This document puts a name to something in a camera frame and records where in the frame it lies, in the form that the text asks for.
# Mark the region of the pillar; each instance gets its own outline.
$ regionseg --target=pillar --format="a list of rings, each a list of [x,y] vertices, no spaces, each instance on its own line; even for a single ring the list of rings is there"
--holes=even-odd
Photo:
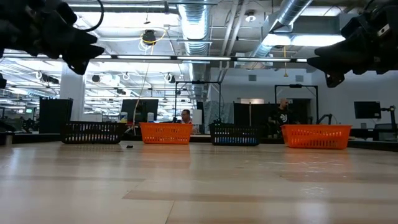
[[[66,63],[62,66],[60,99],[73,99],[71,121],[81,121],[85,111],[86,77],[73,72]]]

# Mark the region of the metal frame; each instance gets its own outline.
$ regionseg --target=metal frame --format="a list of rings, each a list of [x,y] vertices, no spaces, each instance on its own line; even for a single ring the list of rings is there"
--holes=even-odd
[[[175,101],[174,101],[174,118],[177,117],[177,85],[179,83],[191,83],[196,85],[203,85],[203,84],[218,84],[218,118],[221,119],[221,82],[204,82],[204,81],[177,81],[175,82]]]
[[[317,85],[301,85],[301,84],[293,84],[293,85],[275,85],[274,93],[275,93],[275,104],[277,104],[277,88],[278,87],[289,87],[289,88],[302,88],[302,87],[312,87],[315,89],[315,100],[317,107],[317,121],[319,119],[319,105],[318,105],[318,86]]]
[[[20,53],[4,53],[3,58],[19,58],[26,60],[59,60],[62,61],[62,57],[59,59],[48,58],[46,55],[38,55],[33,57],[29,54]],[[179,56],[179,55],[99,55],[96,58],[90,60],[90,62],[152,62],[152,63],[164,63],[164,62],[286,62],[286,63],[306,63],[306,58],[280,58],[280,57],[219,57],[219,56]]]

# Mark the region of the orange basket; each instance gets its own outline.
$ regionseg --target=orange basket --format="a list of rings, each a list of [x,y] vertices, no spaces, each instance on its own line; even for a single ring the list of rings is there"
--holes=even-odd
[[[287,124],[282,134],[288,147],[307,149],[347,148],[351,125]]]
[[[189,144],[192,124],[139,123],[146,144]]]

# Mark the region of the white wall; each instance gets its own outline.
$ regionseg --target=white wall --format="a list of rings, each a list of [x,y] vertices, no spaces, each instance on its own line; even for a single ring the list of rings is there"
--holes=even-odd
[[[240,103],[238,98],[256,98],[263,99],[265,103],[275,102],[274,86],[237,86],[237,85],[222,85],[221,93],[225,103]],[[289,88],[289,87],[278,87],[277,99],[280,98],[301,98],[301,99],[315,99],[315,96],[308,91],[306,88]],[[210,90],[210,100],[218,101],[218,93],[214,90]]]
[[[346,80],[336,88],[326,86],[325,75],[321,71],[312,74],[313,85],[319,88],[319,114],[331,113],[341,124],[350,124],[360,128],[366,123],[373,128],[374,123],[390,123],[390,114],[382,112],[382,119],[355,119],[354,101],[380,101],[382,107],[398,106],[398,72],[384,75],[366,72],[363,75],[346,74]]]
[[[256,98],[263,99],[265,103],[274,103],[274,85],[296,84],[296,75],[304,76],[304,82],[300,82],[300,84],[312,85],[312,74],[307,73],[305,69],[288,69],[288,77],[284,77],[284,74],[284,69],[278,71],[274,71],[272,69],[229,69],[221,86],[224,102],[232,103],[235,101],[236,103],[239,103],[240,100],[238,98]],[[257,75],[257,81],[249,82],[248,75]],[[218,69],[212,68],[211,80],[216,81],[217,77]],[[209,90],[209,100],[218,101],[218,92],[213,87],[210,87]],[[278,87],[277,100],[279,101],[281,98],[301,98],[315,101],[314,94],[315,90],[313,88],[310,88],[309,91],[306,88]],[[311,114],[315,118],[315,108],[311,109]]]

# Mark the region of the black basket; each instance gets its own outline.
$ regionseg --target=black basket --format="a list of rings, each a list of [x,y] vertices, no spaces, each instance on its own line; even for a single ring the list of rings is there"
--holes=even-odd
[[[124,123],[69,121],[61,129],[65,144],[117,144],[126,129]]]
[[[211,143],[215,146],[257,146],[261,128],[235,124],[210,124]]]

